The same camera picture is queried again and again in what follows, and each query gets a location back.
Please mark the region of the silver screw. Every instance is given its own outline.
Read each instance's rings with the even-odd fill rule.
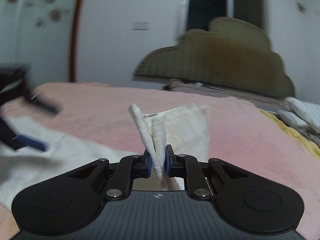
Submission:
[[[205,188],[198,188],[194,191],[194,194],[198,197],[207,197],[209,196],[210,192]]]
[[[107,192],[106,192],[107,196],[108,197],[120,197],[121,194],[122,194],[122,191],[119,190],[119,189],[109,189]]]

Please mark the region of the gray ribbed panel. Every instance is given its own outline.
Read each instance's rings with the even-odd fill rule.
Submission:
[[[22,232],[14,240],[302,240],[291,231],[279,236],[250,235],[222,220],[213,206],[185,191],[133,191],[129,198],[109,202],[99,217],[64,236],[35,236]]]

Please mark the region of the dark window pane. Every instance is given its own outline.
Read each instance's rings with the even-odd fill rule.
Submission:
[[[226,16],[226,0],[190,0],[187,30],[207,30],[208,23],[221,16]]]
[[[263,0],[235,0],[234,17],[262,29]]]

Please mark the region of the yellow ruffled trim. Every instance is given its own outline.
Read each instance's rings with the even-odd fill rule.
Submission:
[[[298,140],[301,142],[306,149],[316,158],[320,160],[320,149],[319,147],[312,141],[307,140],[304,138],[298,131],[293,129],[292,127],[286,126],[282,121],[280,121],[278,118],[276,118],[273,114],[259,109],[261,113],[263,113],[266,117],[271,119],[274,123],[276,123],[279,128],[284,131],[287,135],[289,135],[291,138]]]

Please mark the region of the wall outlet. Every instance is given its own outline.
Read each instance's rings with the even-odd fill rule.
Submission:
[[[148,22],[134,22],[132,23],[132,30],[150,30]]]

